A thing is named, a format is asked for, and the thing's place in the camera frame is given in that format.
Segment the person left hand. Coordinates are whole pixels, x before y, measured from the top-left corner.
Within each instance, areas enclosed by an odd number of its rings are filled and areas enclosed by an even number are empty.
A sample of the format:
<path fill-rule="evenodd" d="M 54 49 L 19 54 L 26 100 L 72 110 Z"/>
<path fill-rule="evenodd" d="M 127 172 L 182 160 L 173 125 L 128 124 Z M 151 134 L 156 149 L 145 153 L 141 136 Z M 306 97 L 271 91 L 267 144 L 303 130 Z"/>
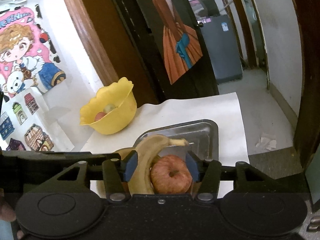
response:
<path fill-rule="evenodd" d="M 1 189 L 1 220 L 5 222 L 14 222 L 16 213 L 13 208 L 5 201 L 4 193 Z"/>

